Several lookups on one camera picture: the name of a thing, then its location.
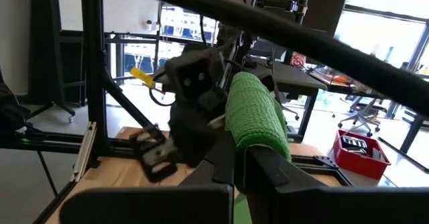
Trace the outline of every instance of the screw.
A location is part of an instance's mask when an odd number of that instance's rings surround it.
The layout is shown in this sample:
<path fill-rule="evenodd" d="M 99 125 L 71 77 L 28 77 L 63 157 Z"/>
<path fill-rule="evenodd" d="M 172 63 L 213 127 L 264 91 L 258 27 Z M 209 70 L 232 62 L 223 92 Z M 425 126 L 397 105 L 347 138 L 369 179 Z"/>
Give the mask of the screw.
<path fill-rule="evenodd" d="M 187 86 L 187 87 L 190 86 L 190 83 L 191 83 L 191 81 L 189 78 L 186 78 L 185 81 L 183 82 L 183 84 L 185 84 L 185 86 Z"/>
<path fill-rule="evenodd" d="M 204 74 L 204 73 L 200 73 L 199 75 L 198 75 L 198 79 L 199 80 L 204 80 L 204 78 L 206 78 L 206 75 Z"/>

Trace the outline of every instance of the wooden surface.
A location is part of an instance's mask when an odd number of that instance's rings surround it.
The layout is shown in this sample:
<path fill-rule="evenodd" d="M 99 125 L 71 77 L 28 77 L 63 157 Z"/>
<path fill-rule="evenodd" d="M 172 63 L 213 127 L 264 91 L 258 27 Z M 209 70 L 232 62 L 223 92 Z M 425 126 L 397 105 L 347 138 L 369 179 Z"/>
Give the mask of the wooden surface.
<path fill-rule="evenodd" d="M 123 127 L 116 138 L 127 139 L 130 134 L 137 133 L 141 129 L 134 127 Z M 305 144 L 290 144 L 291 154 L 302 156 L 322 155 L 322 153 L 313 146 Z M 73 195 L 90 189 L 100 187 L 148 187 L 148 186 L 177 186 L 179 185 L 193 169 L 185 164 L 178 165 L 178 171 L 170 177 L 158 183 L 151 183 L 146 178 L 141 166 L 137 160 L 123 158 L 100 157 L 101 164 L 98 168 L 91 168 L 73 188 L 70 194 L 65 198 L 68 200 Z M 329 186 L 340 186 L 340 183 L 333 176 L 313 175 L 319 181 Z M 55 210 L 46 223 L 59 223 L 59 214 L 62 204 Z"/>

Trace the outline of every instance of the grey floor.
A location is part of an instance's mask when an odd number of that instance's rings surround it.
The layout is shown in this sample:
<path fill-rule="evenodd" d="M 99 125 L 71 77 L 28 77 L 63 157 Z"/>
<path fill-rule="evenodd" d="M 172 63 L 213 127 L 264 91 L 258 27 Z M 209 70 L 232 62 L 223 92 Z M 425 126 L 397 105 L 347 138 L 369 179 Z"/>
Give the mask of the grey floor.
<path fill-rule="evenodd" d="M 153 103 L 147 94 L 147 89 L 141 86 L 125 85 L 124 93 L 151 121 L 158 123 L 161 129 L 168 130 L 170 109 L 160 107 Z M 164 103 L 171 102 L 173 96 L 168 95 Z M 109 136 L 113 137 L 123 127 L 138 127 L 137 122 L 110 96 L 107 96 L 107 125 Z M 76 119 L 68 122 L 68 114 L 63 110 L 53 107 L 49 111 L 32 119 L 35 127 L 44 131 L 83 134 L 88 123 L 87 108 L 76 110 Z M 296 109 L 302 116 L 302 110 Z M 346 115 L 337 114 L 336 119 L 332 113 L 325 111 L 313 111 L 310 123 L 304 138 L 305 144 L 316 146 L 321 151 L 328 153 L 332 147 L 339 119 Z M 293 115 L 286 113 L 286 119 L 290 125 L 298 126 Z M 392 135 L 393 139 L 403 139 L 407 131 L 407 125 L 401 121 L 383 120 L 380 135 Z M 344 129 L 352 128 L 351 123 L 345 123 Z M 363 128 L 356 129 L 357 133 L 365 133 Z M 412 147 L 414 154 L 424 158 L 429 153 L 427 145 L 427 133 L 419 133 L 419 142 Z M 389 147 L 381 144 L 388 159 L 392 163 L 385 171 L 385 177 L 379 182 L 379 186 L 429 186 L 429 175 L 409 163 L 406 159 L 396 154 Z M 72 165 L 76 159 L 72 154 L 43 153 L 48 168 L 52 173 L 58 191 L 70 179 Z M 46 205 L 54 198 L 42 165 L 35 152 L 19 150 L 0 150 L 0 223 L 31 223 L 43 211 Z"/>

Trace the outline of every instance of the red bin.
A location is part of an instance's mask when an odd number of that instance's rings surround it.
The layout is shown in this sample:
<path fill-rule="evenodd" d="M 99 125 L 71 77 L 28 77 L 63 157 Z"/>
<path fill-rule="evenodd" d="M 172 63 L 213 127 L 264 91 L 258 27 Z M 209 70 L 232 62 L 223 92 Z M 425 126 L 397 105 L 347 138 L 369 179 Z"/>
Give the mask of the red bin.
<path fill-rule="evenodd" d="M 343 148 L 342 141 L 343 136 L 355 137 L 357 139 L 364 140 L 367 143 L 367 153 L 372 156 L 373 148 L 379 151 L 385 161 L 376 160 L 369 156 L 348 152 Z M 370 137 L 365 137 L 356 133 L 346 133 L 339 129 L 336 133 L 335 142 L 333 146 L 334 156 L 336 164 L 341 168 L 368 176 L 379 180 L 387 168 L 390 165 L 389 160 L 381 149 L 378 141 Z"/>

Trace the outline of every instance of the yellow tag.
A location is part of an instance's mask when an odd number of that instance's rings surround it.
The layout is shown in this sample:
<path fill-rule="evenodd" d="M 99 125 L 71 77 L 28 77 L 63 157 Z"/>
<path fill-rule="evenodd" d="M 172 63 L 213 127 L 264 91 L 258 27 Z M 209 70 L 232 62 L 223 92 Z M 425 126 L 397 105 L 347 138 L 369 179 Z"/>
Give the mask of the yellow tag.
<path fill-rule="evenodd" d="M 144 73 L 142 70 L 137 69 L 137 68 L 132 68 L 131 72 L 129 72 L 129 73 L 131 73 L 135 78 L 142 80 L 144 83 L 149 85 L 151 88 L 155 87 L 155 81 L 152 80 L 152 77 L 150 77 L 150 75 Z"/>

